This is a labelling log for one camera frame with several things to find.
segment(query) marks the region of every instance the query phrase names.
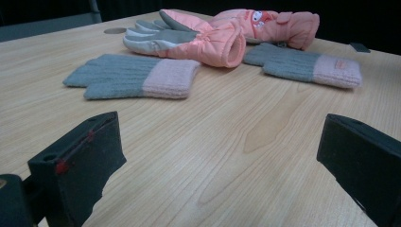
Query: puffy pink ski glove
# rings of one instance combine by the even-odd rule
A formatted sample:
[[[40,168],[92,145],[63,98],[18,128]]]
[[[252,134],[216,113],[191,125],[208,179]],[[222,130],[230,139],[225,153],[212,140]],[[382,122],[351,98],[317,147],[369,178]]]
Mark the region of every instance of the puffy pink ski glove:
[[[198,29],[199,22],[186,20],[176,12],[162,9],[162,12],[183,25]],[[310,12],[275,12],[251,9],[231,9],[223,11],[208,21],[213,27],[237,22],[249,43],[284,42],[296,49],[307,49],[315,38],[320,18]]]
[[[124,45],[133,52],[171,59],[190,59],[216,67],[236,67],[245,54],[245,37],[235,21],[210,26],[202,19],[169,10],[160,11],[168,26],[128,28]]]

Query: glove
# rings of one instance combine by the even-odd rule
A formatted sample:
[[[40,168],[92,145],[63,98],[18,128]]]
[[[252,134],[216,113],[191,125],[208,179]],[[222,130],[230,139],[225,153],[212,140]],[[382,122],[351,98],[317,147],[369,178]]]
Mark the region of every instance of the glove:
[[[359,64],[356,61],[281,48],[267,43],[249,51],[244,62],[263,66],[266,74],[283,79],[340,88],[355,88],[362,83]]]
[[[177,12],[168,9],[161,11],[181,24],[196,29],[196,23],[185,20],[184,16],[176,16]],[[320,18],[318,14],[310,12],[277,13],[275,11],[231,9],[219,13],[208,21],[212,27],[232,22],[240,24],[248,43],[284,42],[292,48],[305,50],[315,38]]]
[[[87,87],[86,99],[152,96],[186,98],[200,63],[106,54],[87,61],[63,84]]]
[[[173,29],[156,24],[147,27],[146,23],[137,23],[136,28],[127,29],[124,45],[135,53],[178,60],[190,59],[216,67],[230,68],[241,64],[246,42],[238,24],[211,27],[198,17],[184,15],[187,21],[193,22],[188,27],[162,12],[161,16]]]

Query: cartoon print on glove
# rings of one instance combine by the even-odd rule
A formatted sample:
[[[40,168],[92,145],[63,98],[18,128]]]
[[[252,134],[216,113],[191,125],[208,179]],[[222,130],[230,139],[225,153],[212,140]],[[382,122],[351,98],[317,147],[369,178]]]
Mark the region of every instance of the cartoon print on glove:
[[[260,27],[265,24],[266,21],[273,19],[271,15],[266,11],[255,11],[252,15],[253,26]]]

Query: gray knit glove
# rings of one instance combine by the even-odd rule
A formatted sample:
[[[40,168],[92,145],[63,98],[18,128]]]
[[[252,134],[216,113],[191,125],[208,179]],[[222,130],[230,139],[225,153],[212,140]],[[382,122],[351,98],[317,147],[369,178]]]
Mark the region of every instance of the gray knit glove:
[[[186,98],[200,63],[106,54],[87,61],[63,84],[87,87],[86,99],[135,96]]]
[[[302,82],[315,82],[340,88],[360,86],[362,76],[356,61],[304,52],[263,43],[249,51],[247,64],[263,66],[266,74]]]

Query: table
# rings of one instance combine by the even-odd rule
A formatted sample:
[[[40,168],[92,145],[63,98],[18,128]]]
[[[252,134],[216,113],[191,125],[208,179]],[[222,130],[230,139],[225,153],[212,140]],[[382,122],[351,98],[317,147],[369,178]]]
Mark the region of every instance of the table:
[[[401,56],[316,39],[307,51],[359,61],[363,85],[353,91],[246,64],[203,66],[185,100],[86,101],[84,89],[62,85],[89,59],[132,54],[123,34],[104,30],[157,17],[0,43],[0,174],[26,178],[35,154],[85,119],[118,111],[128,161],[85,226],[375,226],[316,154],[329,113],[401,140]]]

